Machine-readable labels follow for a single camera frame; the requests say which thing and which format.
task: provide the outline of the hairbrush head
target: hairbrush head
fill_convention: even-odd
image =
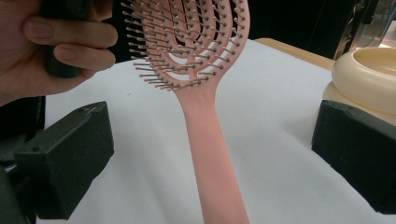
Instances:
[[[122,5],[125,21],[141,27],[127,27],[133,39],[130,51],[147,62],[135,63],[135,68],[163,90],[219,80],[248,39],[246,0],[128,0]]]

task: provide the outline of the white table surface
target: white table surface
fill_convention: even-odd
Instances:
[[[248,41],[220,82],[219,119],[251,223],[396,223],[310,149],[330,81],[328,70]],[[66,223],[203,223],[176,96],[120,63],[49,96],[47,126],[99,101],[108,103],[115,154]]]

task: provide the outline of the pink hairbrush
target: pink hairbrush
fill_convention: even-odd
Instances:
[[[205,223],[248,223],[215,107],[221,78],[248,39],[247,0],[128,0],[140,76],[173,91],[184,112]]]

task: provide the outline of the black foam block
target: black foam block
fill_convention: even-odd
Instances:
[[[43,219],[69,219],[91,182],[113,155],[105,102],[68,114],[15,153],[18,168],[35,181]]]
[[[322,101],[312,149],[374,208],[396,214],[396,127],[356,107]]]

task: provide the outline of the hairbrush bristle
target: hairbrush bristle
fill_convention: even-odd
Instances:
[[[176,91],[222,76],[248,39],[246,0],[128,0],[131,52],[147,83]]]

